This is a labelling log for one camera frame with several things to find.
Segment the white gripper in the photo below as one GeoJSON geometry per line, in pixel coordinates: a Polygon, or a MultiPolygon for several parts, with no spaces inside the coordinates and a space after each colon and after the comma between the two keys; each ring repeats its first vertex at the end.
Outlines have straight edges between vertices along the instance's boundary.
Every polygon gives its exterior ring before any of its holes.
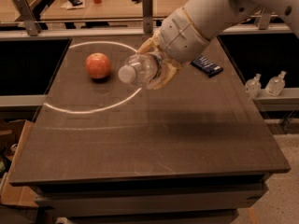
{"type": "Polygon", "coordinates": [[[158,73],[146,86],[148,90],[159,90],[165,86],[181,68],[179,63],[192,61],[209,45],[210,40],[203,37],[189,17],[186,9],[180,7],[162,23],[158,37],[154,35],[137,50],[145,54],[153,50],[162,50],[168,57],[159,63],[158,73]]]}

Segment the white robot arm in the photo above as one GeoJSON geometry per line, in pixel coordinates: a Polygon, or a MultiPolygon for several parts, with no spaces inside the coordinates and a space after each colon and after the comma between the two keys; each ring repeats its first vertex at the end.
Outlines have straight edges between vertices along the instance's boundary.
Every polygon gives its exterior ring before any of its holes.
{"type": "Polygon", "coordinates": [[[299,36],[299,0],[188,0],[176,9],[138,50],[163,55],[158,73],[146,82],[151,90],[166,85],[177,70],[195,59],[210,41],[261,8],[277,14],[299,36]]]}

